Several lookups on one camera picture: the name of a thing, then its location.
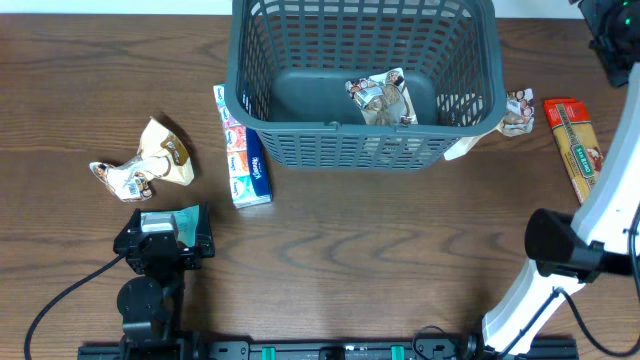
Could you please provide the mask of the white brown snack bag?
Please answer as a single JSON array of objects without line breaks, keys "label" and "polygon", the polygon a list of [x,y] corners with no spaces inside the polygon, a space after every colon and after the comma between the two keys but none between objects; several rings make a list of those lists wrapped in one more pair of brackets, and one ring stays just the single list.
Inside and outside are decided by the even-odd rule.
[{"label": "white brown snack bag", "polygon": [[534,93],[532,88],[509,92],[507,94],[506,111],[498,125],[489,132],[463,137],[444,153],[444,159],[451,161],[466,155],[483,137],[500,132],[507,137],[528,134],[534,126]]}]

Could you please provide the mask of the beige brown snack bag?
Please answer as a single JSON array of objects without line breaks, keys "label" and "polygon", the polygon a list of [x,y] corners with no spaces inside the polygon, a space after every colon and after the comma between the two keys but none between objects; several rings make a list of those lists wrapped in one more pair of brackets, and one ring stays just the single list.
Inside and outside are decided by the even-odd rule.
[{"label": "beige brown snack bag", "polygon": [[345,90],[367,125],[395,127],[418,123],[401,68],[349,80]]}]

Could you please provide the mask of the teal snack bar wrapper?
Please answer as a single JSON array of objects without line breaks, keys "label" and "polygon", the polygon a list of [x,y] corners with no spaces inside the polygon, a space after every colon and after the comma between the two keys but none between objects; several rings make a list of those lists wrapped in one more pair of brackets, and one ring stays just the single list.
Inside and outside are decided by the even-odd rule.
[{"label": "teal snack bar wrapper", "polygon": [[143,233],[173,232],[178,242],[186,247],[196,243],[196,227],[199,221],[198,205],[175,211],[141,213]]}]

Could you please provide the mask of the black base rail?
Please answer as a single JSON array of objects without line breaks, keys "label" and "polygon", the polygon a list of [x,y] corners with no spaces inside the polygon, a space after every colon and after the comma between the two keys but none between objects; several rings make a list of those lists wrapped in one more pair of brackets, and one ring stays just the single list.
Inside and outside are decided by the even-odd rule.
[{"label": "black base rail", "polygon": [[172,344],[89,344],[78,348],[78,360],[418,360],[481,359],[459,338],[427,334],[412,341],[247,342],[178,340]]}]

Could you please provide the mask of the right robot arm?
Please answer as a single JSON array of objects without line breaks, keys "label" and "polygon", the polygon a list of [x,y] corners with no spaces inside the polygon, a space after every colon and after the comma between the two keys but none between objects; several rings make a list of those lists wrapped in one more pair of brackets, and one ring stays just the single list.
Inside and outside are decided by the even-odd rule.
[{"label": "right robot arm", "polygon": [[599,178],[573,215],[538,209],[525,231],[528,257],[481,332],[459,349],[462,359],[516,358],[572,294],[601,273],[639,277],[639,4],[581,1],[607,78],[626,86],[618,129]]}]

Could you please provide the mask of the orange San Remo pasta pack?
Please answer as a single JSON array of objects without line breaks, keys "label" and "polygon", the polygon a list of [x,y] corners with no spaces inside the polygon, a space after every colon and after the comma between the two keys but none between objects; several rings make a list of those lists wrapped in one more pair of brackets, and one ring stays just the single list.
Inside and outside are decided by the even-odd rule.
[{"label": "orange San Remo pasta pack", "polygon": [[605,160],[591,116],[585,104],[573,98],[545,100],[544,110],[571,185],[583,204],[595,187]]}]

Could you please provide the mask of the grey plastic basket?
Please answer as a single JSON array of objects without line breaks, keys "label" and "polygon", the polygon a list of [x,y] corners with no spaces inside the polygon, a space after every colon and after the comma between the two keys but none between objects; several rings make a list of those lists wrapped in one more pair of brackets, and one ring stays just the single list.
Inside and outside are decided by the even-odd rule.
[{"label": "grey plastic basket", "polygon": [[230,114],[288,167],[426,168],[506,109],[489,0],[239,0],[227,68]]}]

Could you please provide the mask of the Kleenex tissue multipack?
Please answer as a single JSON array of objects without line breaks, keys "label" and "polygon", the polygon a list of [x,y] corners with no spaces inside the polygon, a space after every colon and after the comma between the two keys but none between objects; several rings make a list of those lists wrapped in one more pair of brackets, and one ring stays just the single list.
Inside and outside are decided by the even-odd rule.
[{"label": "Kleenex tissue multipack", "polygon": [[272,191],[262,143],[257,133],[241,125],[225,102],[225,85],[212,87],[221,118],[230,177],[230,193],[236,208],[272,202]]}]

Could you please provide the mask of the crumpled beige snack bag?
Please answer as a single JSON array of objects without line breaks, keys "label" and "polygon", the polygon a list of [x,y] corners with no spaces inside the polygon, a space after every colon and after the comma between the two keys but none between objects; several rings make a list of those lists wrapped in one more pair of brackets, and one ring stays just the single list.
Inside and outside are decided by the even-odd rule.
[{"label": "crumpled beige snack bag", "polygon": [[89,169],[122,202],[146,201],[155,179],[187,186],[194,180],[191,156],[180,138],[151,117],[141,134],[136,155],[115,166],[91,162]]}]

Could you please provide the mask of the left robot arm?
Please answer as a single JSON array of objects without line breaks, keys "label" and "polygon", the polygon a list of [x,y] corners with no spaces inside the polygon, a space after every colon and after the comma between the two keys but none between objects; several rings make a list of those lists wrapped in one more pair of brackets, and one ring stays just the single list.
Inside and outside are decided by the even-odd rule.
[{"label": "left robot arm", "polygon": [[114,239],[114,252],[137,276],[122,286],[124,359],[206,359],[200,334],[180,328],[185,273],[215,255],[206,203],[174,211],[135,210]]}]

